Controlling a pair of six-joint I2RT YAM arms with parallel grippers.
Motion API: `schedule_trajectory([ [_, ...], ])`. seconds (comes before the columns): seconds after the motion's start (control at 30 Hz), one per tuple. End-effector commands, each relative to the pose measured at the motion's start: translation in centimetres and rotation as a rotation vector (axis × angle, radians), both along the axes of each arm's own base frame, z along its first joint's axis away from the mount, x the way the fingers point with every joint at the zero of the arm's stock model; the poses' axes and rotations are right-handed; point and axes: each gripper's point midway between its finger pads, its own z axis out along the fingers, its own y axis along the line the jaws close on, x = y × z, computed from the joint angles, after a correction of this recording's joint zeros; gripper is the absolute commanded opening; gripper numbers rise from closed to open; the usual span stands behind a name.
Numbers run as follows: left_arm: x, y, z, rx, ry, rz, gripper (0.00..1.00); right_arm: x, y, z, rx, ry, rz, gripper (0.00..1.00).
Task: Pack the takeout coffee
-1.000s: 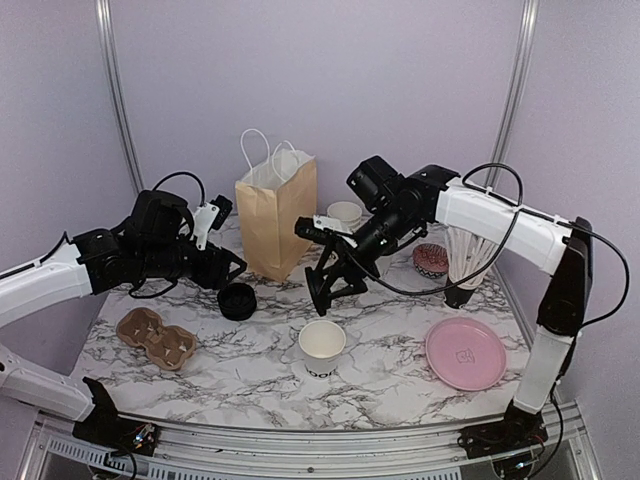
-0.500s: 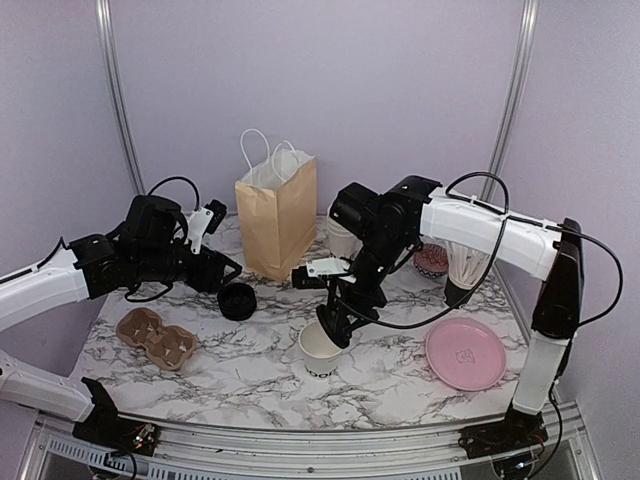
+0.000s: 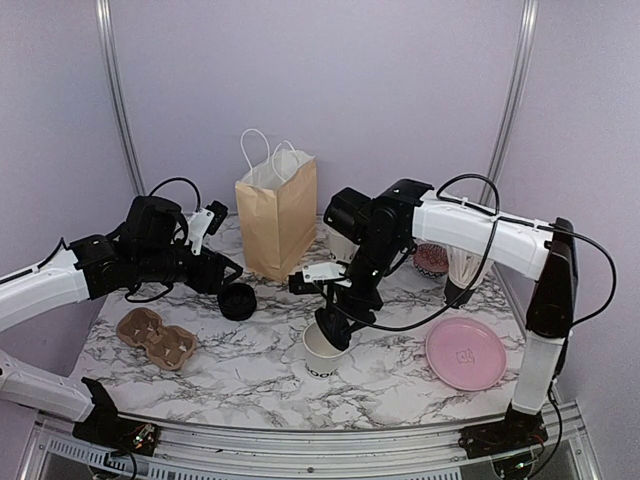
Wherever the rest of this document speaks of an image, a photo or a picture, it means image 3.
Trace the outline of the brown paper takeout bag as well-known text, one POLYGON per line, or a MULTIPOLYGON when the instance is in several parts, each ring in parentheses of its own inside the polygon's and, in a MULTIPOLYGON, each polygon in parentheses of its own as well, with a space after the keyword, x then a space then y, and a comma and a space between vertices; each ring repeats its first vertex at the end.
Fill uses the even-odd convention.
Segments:
POLYGON ((316 239, 318 174, 316 158, 284 140, 266 148, 266 159, 252 163, 235 183, 245 263, 278 283, 316 239))

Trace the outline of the brown cardboard cup carrier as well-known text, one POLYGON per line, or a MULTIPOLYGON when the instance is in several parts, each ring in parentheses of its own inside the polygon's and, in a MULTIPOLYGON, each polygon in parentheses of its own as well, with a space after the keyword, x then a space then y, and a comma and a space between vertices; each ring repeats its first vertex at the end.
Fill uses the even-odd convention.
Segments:
POLYGON ((148 359, 162 370, 178 371, 193 355, 197 337, 176 325, 165 325, 149 308, 136 308, 117 324, 116 334, 125 344, 145 350, 148 359))

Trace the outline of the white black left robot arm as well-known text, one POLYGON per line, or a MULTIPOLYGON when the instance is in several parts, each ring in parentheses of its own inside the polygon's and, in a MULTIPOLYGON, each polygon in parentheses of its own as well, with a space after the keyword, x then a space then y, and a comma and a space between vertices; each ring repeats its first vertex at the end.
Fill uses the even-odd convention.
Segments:
MULTIPOLYGON (((168 290, 183 283, 200 294, 218 293, 243 273, 203 245, 227 212, 215 201, 185 216, 171 200, 136 197, 126 220, 110 234, 61 243, 43 261, 2 278, 1 328, 116 290, 133 295, 145 283, 168 290)), ((119 415, 100 382, 58 376, 7 353, 1 355, 1 398, 69 419, 75 437, 104 446, 123 446, 139 426, 119 415)))

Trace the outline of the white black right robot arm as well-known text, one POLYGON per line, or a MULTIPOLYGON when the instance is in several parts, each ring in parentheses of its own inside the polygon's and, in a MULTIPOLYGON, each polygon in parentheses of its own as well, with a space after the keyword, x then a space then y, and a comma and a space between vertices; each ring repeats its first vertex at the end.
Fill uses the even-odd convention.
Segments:
POLYGON ((461 266, 470 270, 467 280, 449 279, 446 309, 474 289, 489 265, 527 279, 532 290, 524 320, 525 351, 512 399, 500 420, 463 428, 459 444, 468 457, 477 458, 547 440, 542 408, 553 397, 552 384, 575 324, 578 272, 570 221, 509 214, 500 205, 477 205, 411 179, 396 181, 376 197, 345 188, 332 197, 324 221, 356 246, 347 265, 331 264, 328 278, 308 281, 325 299, 315 313, 317 325, 341 351, 355 331, 381 327, 376 321, 383 306, 379 284, 398 267, 397 256, 408 254, 418 242, 461 255, 461 266))

